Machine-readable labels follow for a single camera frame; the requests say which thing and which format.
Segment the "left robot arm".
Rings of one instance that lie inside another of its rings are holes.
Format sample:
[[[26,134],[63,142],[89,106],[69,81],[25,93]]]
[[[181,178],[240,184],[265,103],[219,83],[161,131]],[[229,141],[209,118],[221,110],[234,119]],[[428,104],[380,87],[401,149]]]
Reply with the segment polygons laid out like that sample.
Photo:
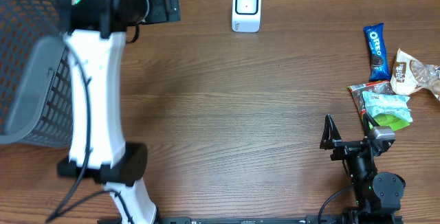
[[[159,223],[143,179],[147,147],[123,135],[120,70],[128,28],[179,21],[179,0],[57,0],[57,8],[73,111],[69,154],[57,172],[76,183],[100,184],[120,213],[119,223]]]

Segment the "beige Pantree snack bag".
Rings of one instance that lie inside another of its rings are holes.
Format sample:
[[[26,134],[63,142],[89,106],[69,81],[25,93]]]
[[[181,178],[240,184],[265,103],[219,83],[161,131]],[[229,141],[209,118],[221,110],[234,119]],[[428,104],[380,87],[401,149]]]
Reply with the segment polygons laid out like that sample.
[[[439,99],[439,66],[422,63],[398,49],[390,84],[398,95],[409,96],[427,89]]]

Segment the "blue Oreo cookie pack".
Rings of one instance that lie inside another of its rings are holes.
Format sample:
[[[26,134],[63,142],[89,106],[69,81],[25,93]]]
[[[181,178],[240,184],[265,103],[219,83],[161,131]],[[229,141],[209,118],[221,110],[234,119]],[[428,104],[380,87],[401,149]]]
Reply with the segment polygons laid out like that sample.
[[[384,24],[365,26],[363,28],[366,42],[371,53],[370,81],[390,80],[387,51],[384,43]]]

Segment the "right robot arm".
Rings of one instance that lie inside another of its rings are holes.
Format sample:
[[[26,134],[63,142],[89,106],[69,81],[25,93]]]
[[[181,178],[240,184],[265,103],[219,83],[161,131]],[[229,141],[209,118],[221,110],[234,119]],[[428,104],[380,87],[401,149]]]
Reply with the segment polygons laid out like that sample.
[[[406,182],[391,172],[379,172],[374,159],[387,152],[396,135],[389,126],[380,126],[368,113],[363,119],[364,138],[344,142],[331,115],[325,116],[320,148],[331,150],[331,160],[341,161],[351,185],[332,194],[320,207],[317,223],[402,223],[395,216],[401,209]],[[352,190],[356,206],[345,208],[339,217],[324,216],[325,207],[336,197]]]

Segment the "teal white snack packet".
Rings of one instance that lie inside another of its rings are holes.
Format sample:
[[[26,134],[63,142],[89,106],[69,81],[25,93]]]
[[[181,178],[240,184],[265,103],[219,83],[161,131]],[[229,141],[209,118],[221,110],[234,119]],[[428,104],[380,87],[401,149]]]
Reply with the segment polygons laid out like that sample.
[[[362,93],[366,112],[371,117],[381,114],[393,115],[408,123],[413,122],[413,118],[408,108],[409,96],[402,95],[386,95],[364,91]]]

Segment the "green clear candy bag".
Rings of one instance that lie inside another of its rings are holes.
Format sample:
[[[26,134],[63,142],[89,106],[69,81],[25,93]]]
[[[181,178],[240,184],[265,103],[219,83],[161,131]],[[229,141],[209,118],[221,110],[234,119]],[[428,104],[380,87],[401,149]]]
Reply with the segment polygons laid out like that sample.
[[[395,95],[395,92],[391,89],[391,84],[387,80],[381,80],[377,82],[364,83],[360,85],[351,85],[348,86],[348,90],[350,91],[353,101],[357,107],[359,116],[361,121],[364,120],[364,114],[369,113],[374,120],[380,126],[390,126],[394,131],[405,128],[410,125],[407,120],[403,120],[399,117],[396,117],[392,113],[378,113],[376,116],[370,111],[366,110],[365,101],[364,101],[364,92],[371,92],[376,94],[384,94],[384,95]]]

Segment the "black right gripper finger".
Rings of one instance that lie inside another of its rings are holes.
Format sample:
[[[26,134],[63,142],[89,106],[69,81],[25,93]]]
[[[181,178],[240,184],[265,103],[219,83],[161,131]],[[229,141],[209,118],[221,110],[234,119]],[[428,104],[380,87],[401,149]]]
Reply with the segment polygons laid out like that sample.
[[[320,142],[320,149],[334,149],[342,143],[342,138],[330,114],[325,116],[324,131]]]
[[[367,137],[373,127],[379,126],[375,119],[369,114],[364,113],[362,116],[362,124],[364,128],[364,136]]]

